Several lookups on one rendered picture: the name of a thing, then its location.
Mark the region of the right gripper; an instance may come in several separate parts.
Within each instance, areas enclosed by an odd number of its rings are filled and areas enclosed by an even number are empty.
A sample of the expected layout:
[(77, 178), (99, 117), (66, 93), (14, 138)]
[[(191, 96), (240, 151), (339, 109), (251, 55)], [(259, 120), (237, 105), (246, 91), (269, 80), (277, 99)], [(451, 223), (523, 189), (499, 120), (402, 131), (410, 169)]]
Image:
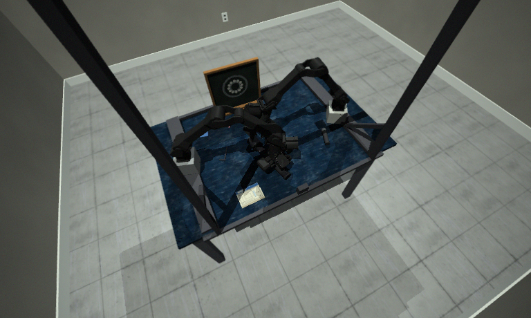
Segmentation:
[[(263, 120), (263, 121), (266, 122), (266, 123), (268, 123), (268, 121), (270, 121), (270, 123), (277, 124), (277, 123), (275, 123), (275, 122), (274, 122), (272, 119), (270, 119), (270, 118), (268, 118), (268, 119), (264, 119), (264, 118), (261, 118), (260, 116), (257, 117), (257, 118), (259, 118), (260, 120)], [(256, 132), (255, 130), (253, 130), (253, 129), (247, 127), (247, 126), (244, 126), (243, 130), (249, 135), (250, 140), (253, 141), (254, 136), (257, 135), (257, 132)]]

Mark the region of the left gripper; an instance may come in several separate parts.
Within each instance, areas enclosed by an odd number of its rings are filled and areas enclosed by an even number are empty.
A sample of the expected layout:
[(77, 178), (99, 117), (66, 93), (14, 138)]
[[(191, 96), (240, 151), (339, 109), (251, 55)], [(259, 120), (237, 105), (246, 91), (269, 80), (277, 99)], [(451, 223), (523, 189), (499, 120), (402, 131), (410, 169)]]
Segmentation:
[(272, 159), (274, 158), (274, 156), (276, 155), (279, 155), (281, 152), (283, 152), (283, 154), (285, 155), (285, 151), (287, 152), (287, 154), (291, 153), (292, 150), (285, 150), (285, 147), (281, 147), (281, 150), (279, 152), (271, 152), (271, 150), (269, 149), (268, 147), (268, 157), (266, 158), (261, 158), (257, 161), (257, 165), (263, 170), (263, 171), (267, 171), (269, 168), (273, 167), (274, 166), (274, 163), (272, 161)]

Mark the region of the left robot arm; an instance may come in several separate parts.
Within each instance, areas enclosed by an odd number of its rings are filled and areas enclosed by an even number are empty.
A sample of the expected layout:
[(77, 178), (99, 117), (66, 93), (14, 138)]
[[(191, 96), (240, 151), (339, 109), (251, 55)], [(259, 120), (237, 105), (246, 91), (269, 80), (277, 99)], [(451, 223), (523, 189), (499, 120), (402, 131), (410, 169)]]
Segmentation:
[[(225, 113), (228, 112), (235, 114), (225, 120)], [(265, 138), (265, 144), (269, 145), (271, 152), (279, 152), (281, 147), (284, 148), (285, 145), (285, 150), (299, 149), (298, 136), (286, 137), (286, 132), (279, 125), (273, 123), (268, 124), (244, 111), (244, 109), (240, 107), (234, 108), (228, 105), (216, 105), (208, 111), (204, 120), (199, 122), (187, 133), (179, 133), (176, 135), (170, 156), (176, 157), (177, 163), (189, 162), (193, 141), (207, 133), (210, 129), (217, 130), (219, 128), (229, 127), (236, 123), (241, 123), (261, 133)], [(291, 163), (291, 160), (292, 157), (290, 155), (284, 155), (283, 152), (274, 156), (272, 159), (280, 169), (283, 169)]]

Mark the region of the black metal support frame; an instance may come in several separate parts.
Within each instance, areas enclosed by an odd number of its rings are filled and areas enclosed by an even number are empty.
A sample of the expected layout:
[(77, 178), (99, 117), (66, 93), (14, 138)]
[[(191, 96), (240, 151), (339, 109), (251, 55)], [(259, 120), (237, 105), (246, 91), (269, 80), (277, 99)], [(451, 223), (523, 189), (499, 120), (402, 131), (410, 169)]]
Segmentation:
[[(218, 223), (206, 207), (203, 185), (198, 196), (63, 0), (27, 1), (199, 214), (220, 234)], [(479, 2), (458, 0), (386, 123), (344, 124), (348, 128), (381, 129), (367, 153), (370, 159), (378, 155)]]

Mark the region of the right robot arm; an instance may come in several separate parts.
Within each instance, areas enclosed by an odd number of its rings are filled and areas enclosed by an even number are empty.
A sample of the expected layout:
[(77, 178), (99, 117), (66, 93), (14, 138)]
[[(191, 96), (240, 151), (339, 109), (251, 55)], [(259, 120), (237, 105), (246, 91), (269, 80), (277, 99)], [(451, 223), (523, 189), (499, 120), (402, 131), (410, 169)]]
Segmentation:
[[(310, 67), (305, 69), (304, 67)], [(313, 70), (315, 69), (315, 70)], [(328, 68), (320, 58), (307, 59), (303, 63), (297, 64), (295, 68), (274, 88), (267, 90), (261, 97), (257, 99), (257, 103), (248, 103), (244, 107), (244, 111), (255, 117), (264, 119), (270, 118), (273, 109), (277, 109), (276, 105), (281, 101), (283, 94), (289, 90), (301, 77), (318, 77), (323, 79), (330, 88), (328, 91), (333, 97), (332, 108), (333, 111), (344, 111), (344, 107), (349, 103), (350, 99), (347, 94), (343, 92), (331, 76), (328, 74)], [(265, 104), (263, 103), (263, 101)]]

